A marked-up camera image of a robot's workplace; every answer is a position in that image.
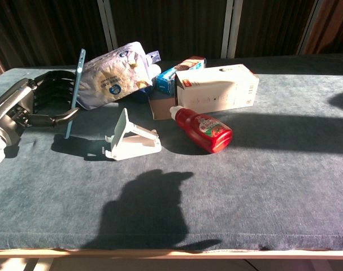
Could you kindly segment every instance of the bottle label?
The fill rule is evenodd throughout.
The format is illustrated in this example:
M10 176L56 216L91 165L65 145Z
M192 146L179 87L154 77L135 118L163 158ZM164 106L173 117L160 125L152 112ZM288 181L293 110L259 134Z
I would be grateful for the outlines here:
M199 130L209 137L216 137L226 130L224 125L217 120L207 119L202 116L198 116L195 119L199 122Z

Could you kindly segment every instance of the brown curtain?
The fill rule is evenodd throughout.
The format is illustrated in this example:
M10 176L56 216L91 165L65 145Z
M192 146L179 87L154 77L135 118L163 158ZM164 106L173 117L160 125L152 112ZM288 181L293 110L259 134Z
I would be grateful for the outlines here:
M294 55L314 0L244 0L235 57Z
M118 45L140 41L163 60L220 58L227 0L110 0Z
M107 52L97 1L0 0L0 72L76 64Z
M304 53L343 53L342 0L323 2Z

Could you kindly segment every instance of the floor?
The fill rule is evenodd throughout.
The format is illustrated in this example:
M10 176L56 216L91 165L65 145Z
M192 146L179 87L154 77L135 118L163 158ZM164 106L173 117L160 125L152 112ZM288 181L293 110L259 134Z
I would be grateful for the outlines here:
M1 271L343 271L343 260L0 259Z

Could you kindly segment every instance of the white cardboard box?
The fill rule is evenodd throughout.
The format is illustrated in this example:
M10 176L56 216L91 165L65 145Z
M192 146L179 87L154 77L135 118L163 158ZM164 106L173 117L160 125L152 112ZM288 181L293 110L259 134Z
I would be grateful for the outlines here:
M179 106L208 113L252 106L259 78L243 64L176 72Z

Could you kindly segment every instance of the small blue box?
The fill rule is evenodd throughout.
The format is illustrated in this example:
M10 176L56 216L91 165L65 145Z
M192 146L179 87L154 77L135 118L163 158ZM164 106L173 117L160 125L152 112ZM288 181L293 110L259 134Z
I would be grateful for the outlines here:
M175 67L160 73L156 77L156 86L159 92L175 95L175 73L177 71L186 71L188 69L205 68L206 59L201 56L192 56Z

